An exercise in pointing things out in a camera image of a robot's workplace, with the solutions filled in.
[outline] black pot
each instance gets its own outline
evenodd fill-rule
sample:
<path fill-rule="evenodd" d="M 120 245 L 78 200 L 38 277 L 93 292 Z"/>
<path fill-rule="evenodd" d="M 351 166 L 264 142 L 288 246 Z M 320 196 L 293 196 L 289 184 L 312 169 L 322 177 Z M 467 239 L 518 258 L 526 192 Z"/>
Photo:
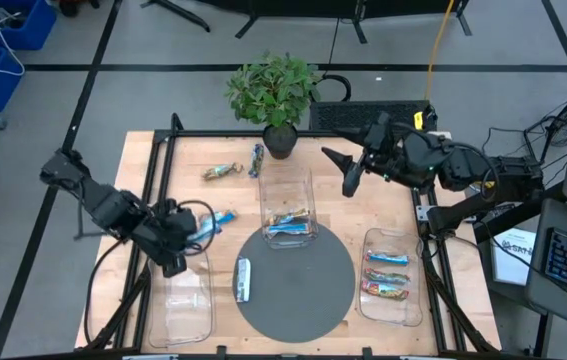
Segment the black pot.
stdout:
<path fill-rule="evenodd" d="M 298 137 L 299 135 L 293 125 L 279 127 L 268 125 L 263 130 L 263 143 L 272 157 L 277 160 L 283 160 L 290 156 Z"/>

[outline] round gray platform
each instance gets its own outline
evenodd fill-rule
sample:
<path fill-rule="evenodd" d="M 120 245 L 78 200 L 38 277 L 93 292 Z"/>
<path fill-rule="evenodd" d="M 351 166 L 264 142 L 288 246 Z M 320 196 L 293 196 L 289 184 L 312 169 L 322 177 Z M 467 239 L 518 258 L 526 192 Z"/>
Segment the round gray platform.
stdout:
<path fill-rule="evenodd" d="M 330 332 L 347 314 L 354 297 L 354 265 L 326 227 L 320 226 L 309 246 L 280 250 L 271 249 L 259 230 L 239 256 L 250 260 L 252 276 L 250 301 L 237 305 L 261 334 L 284 342 L 311 341 Z"/>

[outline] wooden tabletop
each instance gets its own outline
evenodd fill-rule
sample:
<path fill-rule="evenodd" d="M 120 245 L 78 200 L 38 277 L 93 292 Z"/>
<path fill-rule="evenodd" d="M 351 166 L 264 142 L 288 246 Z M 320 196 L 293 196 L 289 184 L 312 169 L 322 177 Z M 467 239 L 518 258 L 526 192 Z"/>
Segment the wooden tabletop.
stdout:
<path fill-rule="evenodd" d="M 128 189 L 139 195 L 143 190 L 147 169 L 152 132 L 129 132 L 127 134 L 115 186 Z M 169 329 L 174 322 L 165 321 L 166 281 L 159 269 L 154 271 L 151 314 L 148 314 L 144 352 L 171 353 L 215 353 L 218 345 L 227 346 L 230 354 L 323 354 L 360 355 L 363 347 L 372 347 L 375 355 L 433 355 L 436 354 L 432 318 L 421 269 L 420 303 L 423 321 L 419 326 L 406 327 L 389 325 L 362 317 L 357 302 L 352 301 L 350 310 L 343 321 L 326 336 L 307 343 L 283 343 L 259 334 L 242 317 L 232 295 L 234 264 L 242 244 L 260 227 L 260 205 L 258 181 L 249 178 L 245 172 L 223 179 L 204 183 L 201 173 L 212 166 L 241 162 L 249 167 L 250 153 L 258 138 L 178 138 L 174 154 L 171 181 L 167 196 L 178 201 L 201 199 L 215 210 L 235 209 L 239 218 L 223 227 L 223 232 L 208 250 L 213 283 L 214 328 L 203 341 L 165 348 L 165 338 L 175 333 Z M 330 228 L 347 247 L 352 257 L 357 278 L 360 272 L 360 256 L 363 239 L 371 228 L 396 229 L 416 235 L 414 211 L 409 189 L 396 183 L 385 183 L 382 178 L 364 175 L 353 198 L 341 195 L 343 175 L 321 152 L 327 146 L 355 157 L 361 148 L 338 138 L 300 138 L 292 155 L 282 162 L 311 169 L 314 199 L 318 221 Z M 159 168 L 153 185 L 153 196 L 158 192 L 164 152 L 158 161 Z M 281 161 L 265 157 L 264 167 Z M 440 205 L 451 205 L 464 199 L 464 194 L 437 189 Z M 474 240 L 469 225 L 463 224 L 457 235 Z M 114 240 L 101 240 L 99 256 Z M 477 250 L 461 241 L 447 241 L 456 296 L 474 326 L 495 347 L 500 341 L 494 314 L 483 277 L 481 261 Z M 131 243 L 120 246 L 101 265 L 92 291 L 90 329 L 92 336 L 106 324 L 122 294 Z M 454 348 L 450 317 L 445 305 L 441 304 L 447 346 Z M 137 309 L 130 312 L 126 345 L 131 344 Z M 187 329 L 188 321 L 180 323 L 179 329 Z M 201 331 L 196 327 L 193 332 Z M 77 336 L 77 346 L 85 344 L 82 331 Z"/>

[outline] clear plastic container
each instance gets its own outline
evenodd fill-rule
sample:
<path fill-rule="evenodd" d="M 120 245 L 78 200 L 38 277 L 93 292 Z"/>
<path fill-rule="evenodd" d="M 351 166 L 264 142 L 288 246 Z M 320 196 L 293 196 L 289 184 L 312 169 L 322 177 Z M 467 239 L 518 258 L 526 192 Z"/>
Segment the clear plastic container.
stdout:
<path fill-rule="evenodd" d="M 417 245 L 420 240 L 411 234 L 398 230 L 370 229 L 365 234 L 365 241 L 361 252 L 361 271 L 357 296 L 358 308 L 362 316 L 397 325 L 418 326 L 423 320 L 420 304 L 419 254 Z M 381 261 L 367 261 L 368 250 L 372 252 L 387 252 L 393 255 L 407 255 L 407 266 L 394 265 Z M 405 285 L 387 284 L 393 288 L 407 290 L 409 293 L 405 300 L 382 298 L 369 294 L 361 289 L 365 276 L 365 269 L 371 268 L 384 273 L 397 273 L 407 275 L 409 281 Z"/>
<path fill-rule="evenodd" d="M 259 176 L 261 229 L 273 249 L 307 246 L 319 233 L 309 169 L 272 164 Z M 302 229 L 302 234 L 274 232 L 275 227 Z"/>
<path fill-rule="evenodd" d="M 152 271 L 149 343 L 169 348 L 207 339 L 214 330 L 214 297 L 207 253 L 188 256 L 187 270 L 169 279 Z"/>

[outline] potted plant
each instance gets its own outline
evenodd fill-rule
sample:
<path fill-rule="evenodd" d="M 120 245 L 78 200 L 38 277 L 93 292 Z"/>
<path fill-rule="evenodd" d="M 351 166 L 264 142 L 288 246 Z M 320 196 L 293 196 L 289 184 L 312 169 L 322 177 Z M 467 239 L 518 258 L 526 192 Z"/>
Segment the potted plant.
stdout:
<path fill-rule="evenodd" d="M 292 153 L 298 134 L 294 125 L 320 95 L 316 83 L 320 76 L 313 72 L 316 65 L 290 57 L 263 55 L 263 63 L 243 65 L 232 74 L 225 96 L 230 99 L 237 120 L 267 124 L 263 143 L 275 159 L 285 159 Z"/>

